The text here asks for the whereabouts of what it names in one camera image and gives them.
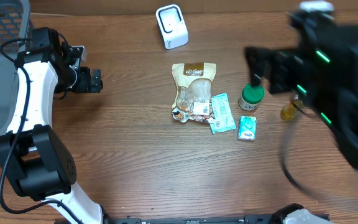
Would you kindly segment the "yellow dish soap bottle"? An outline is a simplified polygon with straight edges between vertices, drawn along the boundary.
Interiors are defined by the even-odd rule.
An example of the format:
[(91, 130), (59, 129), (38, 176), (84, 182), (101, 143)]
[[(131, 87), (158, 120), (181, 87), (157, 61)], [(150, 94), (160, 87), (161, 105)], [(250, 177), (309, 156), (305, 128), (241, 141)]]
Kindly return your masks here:
[(290, 102), (282, 108), (280, 117), (283, 120), (293, 120), (298, 113), (303, 111), (304, 107), (305, 106), (300, 97), (298, 95), (294, 95)]

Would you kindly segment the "green lid jar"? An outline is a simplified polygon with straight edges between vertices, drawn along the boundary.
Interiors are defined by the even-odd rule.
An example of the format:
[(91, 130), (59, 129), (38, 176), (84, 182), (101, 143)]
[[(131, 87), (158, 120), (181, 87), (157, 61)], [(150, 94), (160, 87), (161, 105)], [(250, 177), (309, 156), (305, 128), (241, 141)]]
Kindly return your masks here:
[(256, 109), (259, 103), (263, 100), (264, 95), (264, 88), (261, 85), (252, 86), (248, 83), (239, 96), (238, 104), (243, 110), (252, 111)]

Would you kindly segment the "small teal tissue pack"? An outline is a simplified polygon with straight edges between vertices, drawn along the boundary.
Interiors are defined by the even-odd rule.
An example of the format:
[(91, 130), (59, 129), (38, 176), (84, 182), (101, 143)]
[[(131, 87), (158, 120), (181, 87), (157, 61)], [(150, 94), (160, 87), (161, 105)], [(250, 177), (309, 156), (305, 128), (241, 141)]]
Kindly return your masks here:
[(241, 116), (238, 139), (254, 141), (256, 139), (257, 119), (253, 116)]

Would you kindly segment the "teal wet wipes pack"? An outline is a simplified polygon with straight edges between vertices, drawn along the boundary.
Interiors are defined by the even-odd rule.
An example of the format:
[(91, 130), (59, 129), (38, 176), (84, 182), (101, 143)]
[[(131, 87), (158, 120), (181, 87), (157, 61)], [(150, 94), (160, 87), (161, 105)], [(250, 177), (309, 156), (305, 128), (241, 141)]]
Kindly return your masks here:
[(236, 123), (232, 115), (229, 98), (226, 93), (212, 97), (212, 109), (215, 119), (210, 123), (213, 134), (236, 129)]

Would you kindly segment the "brown snack bag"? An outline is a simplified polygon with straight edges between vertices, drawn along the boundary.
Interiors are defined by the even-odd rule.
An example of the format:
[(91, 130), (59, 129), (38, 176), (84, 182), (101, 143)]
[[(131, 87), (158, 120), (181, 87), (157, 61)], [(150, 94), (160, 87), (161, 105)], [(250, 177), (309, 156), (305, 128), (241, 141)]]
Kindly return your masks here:
[(172, 65), (172, 77), (177, 87), (172, 104), (173, 119), (182, 123), (214, 121), (211, 89), (216, 70), (216, 64), (206, 62)]

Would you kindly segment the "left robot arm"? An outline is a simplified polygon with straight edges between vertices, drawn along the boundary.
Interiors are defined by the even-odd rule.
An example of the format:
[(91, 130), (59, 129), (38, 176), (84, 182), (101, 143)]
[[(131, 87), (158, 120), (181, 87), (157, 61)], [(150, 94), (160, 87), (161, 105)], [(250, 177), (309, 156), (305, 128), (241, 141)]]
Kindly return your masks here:
[(19, 89), (0, 136), (0, 189), (9, 182), (18, 196), (31, 198), (36, 208), (53, 207), (69, 223), (108, 223), (104, 208), (80, 187), (74, 158), (52, 128), (54, 99), (100, 92), (101, 72), (81, 66), (85, 48), (70, 45), (54, 29), (34, 29), (28, 42), (12, 59)]

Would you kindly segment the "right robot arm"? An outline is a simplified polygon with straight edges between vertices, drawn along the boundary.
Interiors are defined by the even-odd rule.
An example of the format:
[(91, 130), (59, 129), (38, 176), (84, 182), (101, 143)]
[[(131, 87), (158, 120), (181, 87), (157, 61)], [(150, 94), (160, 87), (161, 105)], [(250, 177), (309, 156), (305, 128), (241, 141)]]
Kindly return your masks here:
[(244, 49), (251, 85), (268, 80), (271, 94), (296, 92), (358, 173), (358, 24), (338, 24), (329, 9), (293, 12), (290, 24), (296, 47)]

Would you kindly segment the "white barcode scanner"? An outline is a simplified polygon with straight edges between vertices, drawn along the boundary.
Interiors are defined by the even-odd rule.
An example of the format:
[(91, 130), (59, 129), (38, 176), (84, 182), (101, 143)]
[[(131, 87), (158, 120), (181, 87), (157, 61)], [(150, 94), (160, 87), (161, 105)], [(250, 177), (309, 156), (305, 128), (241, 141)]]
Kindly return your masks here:
[(158, 8), (155, 16), (167, 50), (181, 47), (188, 43), (188, 29), (182, 11), (177, 4)]

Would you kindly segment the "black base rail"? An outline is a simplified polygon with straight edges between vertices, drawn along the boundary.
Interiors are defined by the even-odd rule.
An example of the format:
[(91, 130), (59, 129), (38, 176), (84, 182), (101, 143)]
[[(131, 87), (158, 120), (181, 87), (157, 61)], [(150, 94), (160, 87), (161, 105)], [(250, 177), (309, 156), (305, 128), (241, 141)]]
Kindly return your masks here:
[(209, 218), (209, 219), (155, 219), (141, 220), (140, 218), (110, 219), (103, 221), (108, 224), (279, 224), (284, 221), (274, 220), (271, 215), (247, 215), (239, 218)]

